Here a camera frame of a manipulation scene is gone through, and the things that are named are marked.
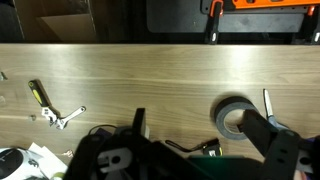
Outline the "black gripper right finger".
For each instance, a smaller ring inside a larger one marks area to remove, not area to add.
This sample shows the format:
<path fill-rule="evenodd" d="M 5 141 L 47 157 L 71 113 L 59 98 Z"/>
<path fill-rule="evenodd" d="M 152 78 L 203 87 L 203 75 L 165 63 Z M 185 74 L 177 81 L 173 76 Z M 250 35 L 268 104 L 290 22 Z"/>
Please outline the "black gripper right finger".
<path fill-rule="evenodd" d="M 245 110 L 242 120 L 243 122 L 240 125 L 241 132 L 250 140 L 260 154 L 265 156 L 279 130 L 256 110 Z"/>

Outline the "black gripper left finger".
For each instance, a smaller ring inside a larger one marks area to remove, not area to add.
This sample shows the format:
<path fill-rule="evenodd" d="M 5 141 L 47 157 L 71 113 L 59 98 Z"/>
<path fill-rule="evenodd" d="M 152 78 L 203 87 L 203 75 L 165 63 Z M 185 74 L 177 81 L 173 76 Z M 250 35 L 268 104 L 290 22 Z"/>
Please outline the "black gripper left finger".
<path fill-rule="evenodd" d="M 150 129 L 146 125 L 145 108 L 136 109 L 132 123 L 132 129 L 136 134 L 140 134 L 145 138 L 150 137 Z"/>

